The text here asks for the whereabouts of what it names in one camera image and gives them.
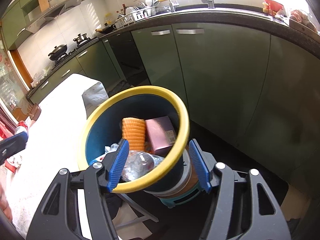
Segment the person's left hand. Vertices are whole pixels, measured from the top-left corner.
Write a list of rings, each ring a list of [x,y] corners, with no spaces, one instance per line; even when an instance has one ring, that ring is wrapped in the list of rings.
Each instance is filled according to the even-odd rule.
[[[7,217],[7,219],[10,222],[12,222],[12,211],[7,201],[7,198],[5,196],[5,191],[1,184],[0,184],[0,208],[5,214],[5,216]]]

